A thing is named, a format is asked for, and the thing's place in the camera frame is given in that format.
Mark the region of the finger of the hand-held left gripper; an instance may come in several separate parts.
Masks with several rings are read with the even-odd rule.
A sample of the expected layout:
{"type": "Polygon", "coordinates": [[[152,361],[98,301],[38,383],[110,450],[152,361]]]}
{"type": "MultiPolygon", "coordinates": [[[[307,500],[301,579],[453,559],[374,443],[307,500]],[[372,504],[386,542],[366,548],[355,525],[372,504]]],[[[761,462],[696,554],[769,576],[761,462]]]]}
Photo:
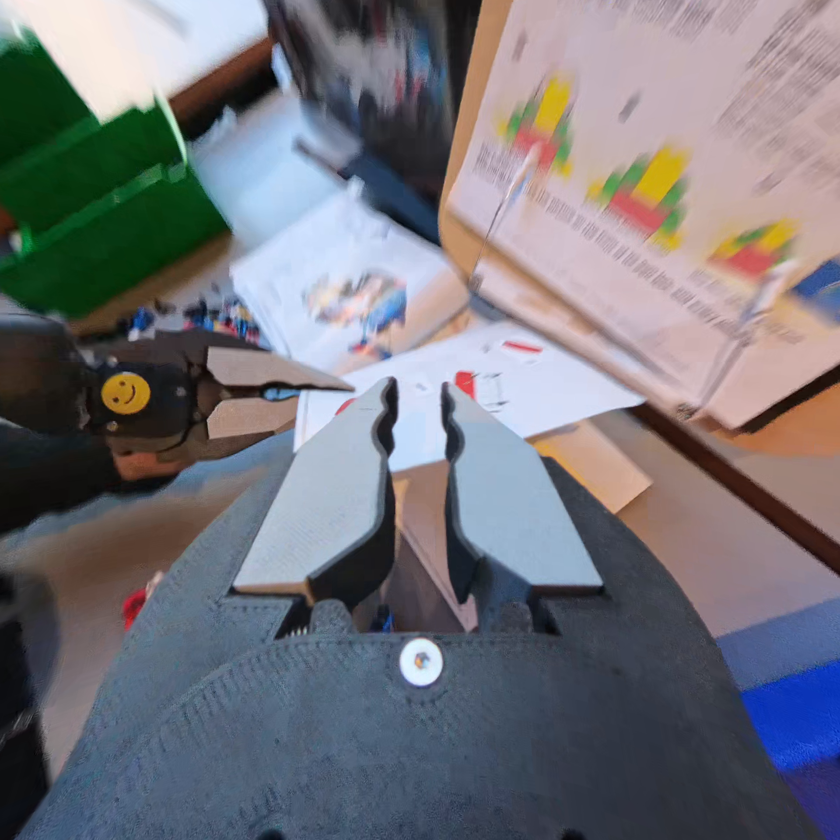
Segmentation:
{"type": "Polygon", "coordinates": [[[264,350],[212,346],[206,352],[208,396],[263,396],[269,391],[354,392],[352,384],[264,350]]]}
{"type": "Polygon", "coordinates": [[[298,399],[228,399],[217,404],[206,420],[207,458],[236,455],[268,437],[293,429],[298,399]]]}

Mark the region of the pile of small toy bricks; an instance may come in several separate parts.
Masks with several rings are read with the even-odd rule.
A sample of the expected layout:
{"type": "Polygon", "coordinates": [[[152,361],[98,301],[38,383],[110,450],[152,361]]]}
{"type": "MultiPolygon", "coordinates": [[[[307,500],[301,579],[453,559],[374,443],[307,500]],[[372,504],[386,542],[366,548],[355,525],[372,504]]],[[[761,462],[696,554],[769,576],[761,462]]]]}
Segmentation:
{"type": "Polygon", "coordinates": [[[254,315],[237,296],[200,297],[183,306],[156,299],[118,322],[117,334],[128,340],[149,338],[161,330],[195,330],[229,335],[263,350],[270,349],[254,315]]]}

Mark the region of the instruction booklet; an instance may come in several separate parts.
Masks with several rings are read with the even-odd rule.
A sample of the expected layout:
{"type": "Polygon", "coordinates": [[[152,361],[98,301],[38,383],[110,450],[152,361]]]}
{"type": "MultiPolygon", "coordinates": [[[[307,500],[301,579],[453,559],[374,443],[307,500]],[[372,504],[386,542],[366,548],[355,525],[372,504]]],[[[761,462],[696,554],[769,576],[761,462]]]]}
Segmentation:
{"type": "Polygon", "coordinates": [[[449,382],[536,441],[610,511],[652,486],[591,421],[639,404],[635,393],[514,321],[471,312],[466,285],[440,247],[351,194],[312,209],[230,275],[276,352],[351,384],[352,393],[303,396],[296,446],[345,400],[394,377],[392,472],[442,462],[440,389],[449,382]]]}

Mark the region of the person's left forearm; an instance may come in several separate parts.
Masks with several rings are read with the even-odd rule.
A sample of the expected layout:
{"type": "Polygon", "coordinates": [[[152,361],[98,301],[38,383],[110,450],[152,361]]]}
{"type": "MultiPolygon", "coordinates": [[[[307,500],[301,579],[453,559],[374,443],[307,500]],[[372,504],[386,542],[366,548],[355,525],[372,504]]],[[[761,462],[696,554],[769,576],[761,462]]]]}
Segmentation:
{"type": "Polygon", "coordinates": [[[98,438],[45,436],[1,426],[2,535],[129,485],[98,438]]]}

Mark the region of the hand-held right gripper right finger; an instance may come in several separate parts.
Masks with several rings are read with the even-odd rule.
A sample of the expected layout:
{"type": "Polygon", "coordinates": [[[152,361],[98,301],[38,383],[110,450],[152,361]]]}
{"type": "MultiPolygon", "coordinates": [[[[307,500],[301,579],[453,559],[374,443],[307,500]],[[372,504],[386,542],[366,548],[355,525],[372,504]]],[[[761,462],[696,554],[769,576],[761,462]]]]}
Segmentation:
{"type": "Polygon", "coordinates": [[[602,592],[538,451],[455,385],[443,384],[441,407],[447,567],[457,602],[602,592]]]}

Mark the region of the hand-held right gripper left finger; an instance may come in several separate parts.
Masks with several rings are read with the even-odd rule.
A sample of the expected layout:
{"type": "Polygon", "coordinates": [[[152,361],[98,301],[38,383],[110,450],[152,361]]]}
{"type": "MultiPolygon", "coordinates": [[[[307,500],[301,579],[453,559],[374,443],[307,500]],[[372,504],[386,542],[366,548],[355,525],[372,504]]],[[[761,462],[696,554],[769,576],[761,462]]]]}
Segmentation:
{"type": "Polygon", "coordinates": [[[394,564],[398,386],[388,376],[303,444],[233,582],[236,593],[336,600],[353,610],[394,564]]]}

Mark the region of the grey desk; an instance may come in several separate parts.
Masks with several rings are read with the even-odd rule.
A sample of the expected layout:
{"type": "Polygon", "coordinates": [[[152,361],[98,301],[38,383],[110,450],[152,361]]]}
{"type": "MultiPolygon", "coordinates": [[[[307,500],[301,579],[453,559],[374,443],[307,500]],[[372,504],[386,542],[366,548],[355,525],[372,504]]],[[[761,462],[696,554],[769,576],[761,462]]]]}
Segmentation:
{"type": "MultiPolygon", "coordinates": [[[[313,106],[274,91],[196,142],[203,184],[234,223],[234,239],[174,269],[172,298],[188,300],[228,264],[335,194],[331,162],[359,144],[313,106]]],[[[619,514],[657,555],[721,647],[739,688],[838,659],[838,577],[630,413],[591,421],[652,486],[619,514]]],[[[47,514],[2,539],[2,570],[20,599],[38,701],[47,779],[53,781],[123,639],[123,600],[167,571],[249,487],[291,457],[284,433],[202,463],[151,494],[105,496],[47,514]]]]}

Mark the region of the blue object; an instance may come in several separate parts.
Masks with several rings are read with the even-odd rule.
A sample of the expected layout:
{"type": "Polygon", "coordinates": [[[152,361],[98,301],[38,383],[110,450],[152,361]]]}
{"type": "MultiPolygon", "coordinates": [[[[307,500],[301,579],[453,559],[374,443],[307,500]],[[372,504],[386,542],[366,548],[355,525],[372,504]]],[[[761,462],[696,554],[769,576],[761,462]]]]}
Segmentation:
{"type": "Polygon", "coordinates": [[[838,757],[838,600],[721,635],[752,724],[783,771],[838,757]]]}

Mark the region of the green plastic bin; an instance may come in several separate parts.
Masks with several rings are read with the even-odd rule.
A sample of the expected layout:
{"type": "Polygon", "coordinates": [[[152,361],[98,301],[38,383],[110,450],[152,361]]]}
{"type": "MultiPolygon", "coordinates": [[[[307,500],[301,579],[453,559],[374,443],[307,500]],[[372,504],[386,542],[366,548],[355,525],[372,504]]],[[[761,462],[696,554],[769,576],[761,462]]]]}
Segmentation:
{"type": "Polygon", "coordinates": [[[2,165],[90,119],[92,111],[33,33],[2,38],[2,165]]]}
{"type": "Polygon", "coordinates": [[[228,229],[188,162],[157,164],[47,230],[24,226],[1,291],[22,307],[83,319],[228,229]]]}
{"type": "Polygon", "coordinates": [[[146,171],[185,159],[181,130],[160,103],[109,122],[86,118],[2,166],[2,209],[40,233],[146,171]]]}

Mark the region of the white background table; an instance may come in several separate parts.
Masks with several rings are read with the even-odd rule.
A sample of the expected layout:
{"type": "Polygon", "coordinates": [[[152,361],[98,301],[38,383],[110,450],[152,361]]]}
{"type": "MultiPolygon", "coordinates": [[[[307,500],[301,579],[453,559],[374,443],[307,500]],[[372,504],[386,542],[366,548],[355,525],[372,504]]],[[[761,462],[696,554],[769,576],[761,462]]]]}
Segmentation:
{"type": "Polygon", "coordinates": [[[2,2],[2,35],[25,30],[97,117],[166,99],[189,140],[277,85],[262,2],[2,2]]]}

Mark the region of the printed toy car box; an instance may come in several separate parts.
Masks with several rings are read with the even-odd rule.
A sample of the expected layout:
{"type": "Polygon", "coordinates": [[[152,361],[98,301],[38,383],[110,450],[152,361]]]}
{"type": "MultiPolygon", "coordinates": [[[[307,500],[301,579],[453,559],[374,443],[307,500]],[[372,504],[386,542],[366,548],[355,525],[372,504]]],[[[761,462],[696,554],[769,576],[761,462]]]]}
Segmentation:
{"type": "Polygon", "coordinates": [[[434,245],[481,1],[267,1],[302,99],[360,149],[338,173],[434,245]]]}

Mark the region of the person's left hand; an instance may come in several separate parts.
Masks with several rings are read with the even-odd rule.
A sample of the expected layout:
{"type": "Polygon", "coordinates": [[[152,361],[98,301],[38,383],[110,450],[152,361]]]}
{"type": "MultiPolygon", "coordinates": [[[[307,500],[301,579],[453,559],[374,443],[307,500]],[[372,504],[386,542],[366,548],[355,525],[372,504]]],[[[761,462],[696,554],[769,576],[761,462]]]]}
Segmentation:
{"type": "Polygon", "coordinates": [[[190,460],[161,460],[158,454],[151,452],[133,452],[123,455],[112,453],[114,466],[125,482],[143,482],[149,480],[168,480],[190,468],[190,460]]]}

